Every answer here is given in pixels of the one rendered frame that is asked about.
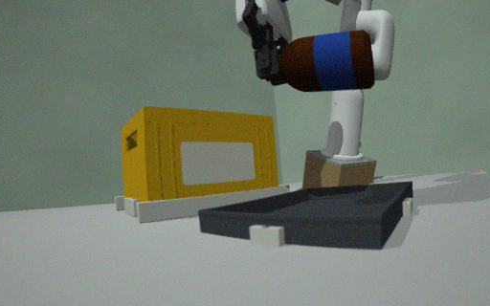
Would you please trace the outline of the yellow crate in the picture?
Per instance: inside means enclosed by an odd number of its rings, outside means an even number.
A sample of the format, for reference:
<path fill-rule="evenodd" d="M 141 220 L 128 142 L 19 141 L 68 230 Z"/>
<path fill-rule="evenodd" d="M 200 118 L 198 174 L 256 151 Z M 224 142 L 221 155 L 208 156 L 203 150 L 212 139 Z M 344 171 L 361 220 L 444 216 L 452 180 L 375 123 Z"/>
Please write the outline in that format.
<path fill-rule="evenodd" d="M 139 202 L 278 186 L 273 117 L 144 106 L 122 128 L 122 177 Z"/>

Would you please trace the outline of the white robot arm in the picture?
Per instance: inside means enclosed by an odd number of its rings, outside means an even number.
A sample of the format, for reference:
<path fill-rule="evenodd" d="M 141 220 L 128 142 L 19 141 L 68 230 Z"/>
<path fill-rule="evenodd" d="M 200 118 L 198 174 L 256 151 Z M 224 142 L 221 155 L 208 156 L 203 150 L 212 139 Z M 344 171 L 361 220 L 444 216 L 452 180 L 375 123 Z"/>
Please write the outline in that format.
<path fill-rule="evenodd" d="M 394 21 L 387 11 L 372 11 L 371 3 L 372 0 L 344 0 L 340 32 L 369 33 L 370 42 L 374 43 L 371 49 L 375 80 L 385 80 L 392 63 Z M 321 149 L 322 155 L 343 161 L 363 159 L 359 152 L 363 110 L 362 89 L 331 91 L 327 146 Z"/>

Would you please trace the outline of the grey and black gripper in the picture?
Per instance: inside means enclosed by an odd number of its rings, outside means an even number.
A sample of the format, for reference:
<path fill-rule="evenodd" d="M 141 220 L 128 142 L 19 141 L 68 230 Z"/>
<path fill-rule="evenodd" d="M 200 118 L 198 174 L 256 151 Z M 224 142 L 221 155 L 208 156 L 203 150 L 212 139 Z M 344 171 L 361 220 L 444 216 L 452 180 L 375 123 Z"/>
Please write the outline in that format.
<path fill-rule="evenodd" d="M 293 39 L 286 3 L 280 0 L 235 0 L 235 10 L 237 26 L 252 37 L 252 47 L 257 50 L 256 76 L 279 74 L 278 56 Z"/>

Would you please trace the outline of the brown bottle with blue label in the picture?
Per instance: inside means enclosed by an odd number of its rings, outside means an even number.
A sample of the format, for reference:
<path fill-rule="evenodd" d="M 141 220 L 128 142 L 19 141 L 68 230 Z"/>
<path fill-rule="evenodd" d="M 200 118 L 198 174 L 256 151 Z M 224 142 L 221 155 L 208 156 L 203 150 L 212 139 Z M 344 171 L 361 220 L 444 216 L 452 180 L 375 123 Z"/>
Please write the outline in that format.
<path fill-rule="evenodd" d="M 284 79 L 302 92 L 370 89 L 375 84 L 370 37 L 364 30 L 295 39 L 278 60 L 280 73 L 261 79 Z"/>

